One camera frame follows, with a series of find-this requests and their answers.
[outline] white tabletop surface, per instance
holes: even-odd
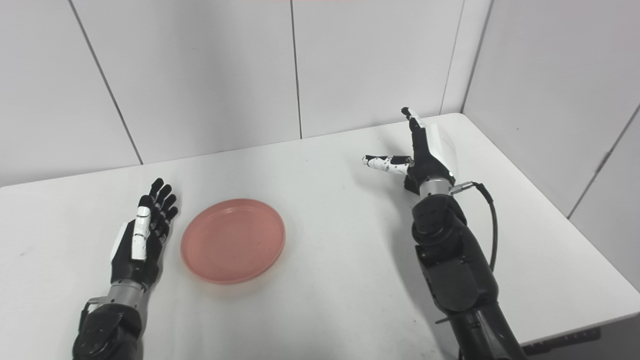
[[[497,208],[495,275],[515,336],[530,343],[632,316],[640,295],[464,115],[426,119],[449,133],[458,180],[484,182]],[[410,154],[400,122],[238,151],[0,188],[0,353],[70,359],[79,312],[109,288],[109,252],[156,177],[180,214],[151,294],[145,359],[450,359],[410,236],[417,196],[364,154]],[[287,240],[260,277],[216,285],[180,258],[189,221],[247,197],[282,216]],[[456,196],[485,253],[488,206]]]

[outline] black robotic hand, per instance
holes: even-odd
[[[178,209],[171,186],[157,179],[138,203],[138,214],[120,238],[111,260],[111,288],[91,298],[80,316],[73,346],[74,360],[133,360],[138,353],[143,320],[143,294],[157,281],[158,261],[171,220]],[[97,306],[89,312],[91,305]]]
[[[148,208],[150,217],[145,245],[146,259],[132,257],[132,239],[136,220],[131,220],[111,260],[112,283],[128,279],[143,285],[146,291],[157,280],[160,254],[168,236],[171,221],[178,213],[178,208],[173,206],[177,198],[171,194],[171,190],[171,185],[164,184],[164,181],[158,178],[151,185],[149,194],[140,198],[138,207]]]

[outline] robotic hand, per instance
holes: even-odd
[[[402,113],[409,120],[413,140],[410,156],[365,156],[365,165],[405,175],[404,187],[421,200],[412,209],[412,236],[416,254],[431,296],[445,313],[466,360],[525,360],[526,355],[513,336],[498,305],[498,284],[493,276],[497,223],[491,195],[484,185],[468,182],[458,186],[452,172],[429,151],[426,129],[409,108]],[[467,227],[460,205],[453,195],[475,186],[484,195],[494,219],[492,261],[484,257]]]
[[[138,214],[121,231],[111,260],[111,289],[91,298],[80,316],[74,360],[131,360],[138,351],[143,294],[157,281],[158,261],[178,209],[171,185],[157,179],[138,203]],[[97,308],[89,313],[89,307]]]

